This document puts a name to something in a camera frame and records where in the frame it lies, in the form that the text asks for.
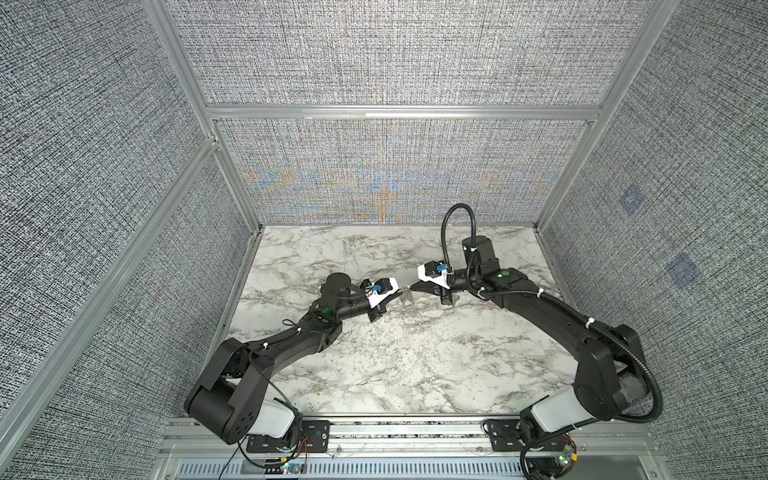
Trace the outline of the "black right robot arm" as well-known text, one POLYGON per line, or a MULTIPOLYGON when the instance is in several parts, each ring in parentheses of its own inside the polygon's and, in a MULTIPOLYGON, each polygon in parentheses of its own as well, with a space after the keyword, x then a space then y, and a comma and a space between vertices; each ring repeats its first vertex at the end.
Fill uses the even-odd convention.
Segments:
POLYGON ((597 421, 650 423, 664 407, 660 386, 647 365, 635 330, 611 327, 547 293, 524 273, 501 267, 486 236, 462 242, 466 266, 430 261, 417 269, 411 290, 448 305, 456 292, 517 314, 560 344, 577 362, 571 386, 549 395, 520 414, 518 431, 528 442, 565 434, 597 421))

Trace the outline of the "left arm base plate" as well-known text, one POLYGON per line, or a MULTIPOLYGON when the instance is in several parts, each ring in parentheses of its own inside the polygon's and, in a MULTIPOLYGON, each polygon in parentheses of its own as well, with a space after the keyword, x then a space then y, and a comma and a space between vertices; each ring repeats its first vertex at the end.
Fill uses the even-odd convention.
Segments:
POLYGON ((303 420, 299 430, 290 427, 287 433, 279 438, 249 434, 245 451, 248 454, 287 456, 299 442, 306 441, 302 451, 326 453, 330 440, 330 428, 331 422, 327 420, 303 420))

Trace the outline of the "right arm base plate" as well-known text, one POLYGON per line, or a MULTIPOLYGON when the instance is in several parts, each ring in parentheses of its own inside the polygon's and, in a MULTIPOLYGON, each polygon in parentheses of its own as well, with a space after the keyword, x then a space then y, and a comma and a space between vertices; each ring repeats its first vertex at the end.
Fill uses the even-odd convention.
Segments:
MULTIPOLYGON (((525 445, 545 435, 532 421, 518 418, 486 419, 481 428, 490 440, 494 452, 520 452, 525 445)), ((573 447, 574 443, 565 435, 561 435, 534 445, 531 451, 556 452, 564 450, 566 446, 573 447)))

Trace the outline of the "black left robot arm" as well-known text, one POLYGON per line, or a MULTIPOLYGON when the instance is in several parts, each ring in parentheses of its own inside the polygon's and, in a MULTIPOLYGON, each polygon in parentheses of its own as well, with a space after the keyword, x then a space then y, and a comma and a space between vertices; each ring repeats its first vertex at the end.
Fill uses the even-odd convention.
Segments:
POLYGON ((330 347, 344 321, 377 320, 401 294, 392 277, 355 286, 344 273, 330 274, 320 297, 285 330, 261 340, 224 340, 188 393, 185 412, 228 445, 248 435, 296 441, 300 412, 271 385, 272 376, 330 347))

